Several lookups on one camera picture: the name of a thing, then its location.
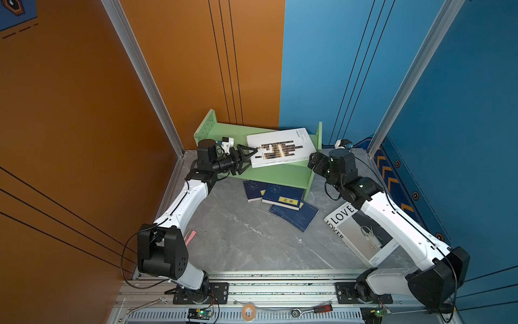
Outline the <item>white book with brown pattern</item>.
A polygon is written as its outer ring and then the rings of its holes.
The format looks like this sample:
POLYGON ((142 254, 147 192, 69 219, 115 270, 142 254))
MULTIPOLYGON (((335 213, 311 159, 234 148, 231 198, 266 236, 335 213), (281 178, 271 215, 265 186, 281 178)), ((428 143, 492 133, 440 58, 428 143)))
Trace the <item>white book with brown pattern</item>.
POLYGON ((307 161, 316 152, 306 128, 248 135, 247 143, 258 150, 251 158, 253 168, 307 161))

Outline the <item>white LOVER book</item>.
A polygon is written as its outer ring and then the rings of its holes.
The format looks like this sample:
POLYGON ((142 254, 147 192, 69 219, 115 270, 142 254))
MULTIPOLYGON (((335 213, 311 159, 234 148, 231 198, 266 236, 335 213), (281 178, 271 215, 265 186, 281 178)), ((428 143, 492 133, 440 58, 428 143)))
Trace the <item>white LOVER book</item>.
POLYGON ((368 268, 378 267, 399 247, 390 234, 350 202, 328 214, 324 222, 368 268))

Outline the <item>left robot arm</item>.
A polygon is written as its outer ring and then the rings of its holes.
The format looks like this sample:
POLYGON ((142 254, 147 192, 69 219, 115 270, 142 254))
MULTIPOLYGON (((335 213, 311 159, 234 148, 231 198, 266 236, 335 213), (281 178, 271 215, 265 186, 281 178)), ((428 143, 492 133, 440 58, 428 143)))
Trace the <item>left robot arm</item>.
POLYGON ((198 143, 197 159, 174 202, 153 224, 144 224, 136 234, 139 272, 175 282, 180 292, 195 303, 209 297, 209 277, 189 262, 184 234, 194 212, 220 180, 220 174, 243 174, 258 150, 239 144, 223 150, 212 139, 198 143))

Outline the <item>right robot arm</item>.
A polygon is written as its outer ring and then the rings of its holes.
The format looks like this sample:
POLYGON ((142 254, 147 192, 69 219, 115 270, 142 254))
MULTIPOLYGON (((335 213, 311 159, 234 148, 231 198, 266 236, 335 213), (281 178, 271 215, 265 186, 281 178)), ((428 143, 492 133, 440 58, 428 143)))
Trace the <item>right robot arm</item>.
POLYGON ((336 148, 328 155, 313 153, 308 167, 322 176, 340 198, 380 225, 411 257, 414 267, 364 271, 356 279, 356 291, 362 302, 369 303, 381 295, 413 296, 432 313, 451 313, 463 286, 470 261, 461 247, 451 248, 430 234, 396 206, 378 182, 360 176, 356 157, 346 148, 336 148))

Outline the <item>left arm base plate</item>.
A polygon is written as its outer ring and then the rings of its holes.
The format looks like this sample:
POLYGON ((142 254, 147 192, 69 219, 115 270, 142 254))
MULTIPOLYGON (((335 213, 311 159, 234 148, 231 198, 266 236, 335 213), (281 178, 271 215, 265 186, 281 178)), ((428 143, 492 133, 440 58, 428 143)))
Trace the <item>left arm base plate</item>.
POLYGON ((226 305, 229 296, 228 282, 210 282, 206 292, 178 288, 173 297, 174 305, 209 305, 215 298, 220 305, 226 305))

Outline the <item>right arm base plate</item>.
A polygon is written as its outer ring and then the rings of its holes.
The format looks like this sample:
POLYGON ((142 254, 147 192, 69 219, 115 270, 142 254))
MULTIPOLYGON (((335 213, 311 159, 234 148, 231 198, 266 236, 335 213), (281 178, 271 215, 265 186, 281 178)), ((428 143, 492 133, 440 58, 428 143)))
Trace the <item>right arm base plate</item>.
POLYGON ((335 283, 335 293, 338 303, 344 304, 393 304, 390 294, 377 295, 364 284, 357 282, 337 282, 335 283))

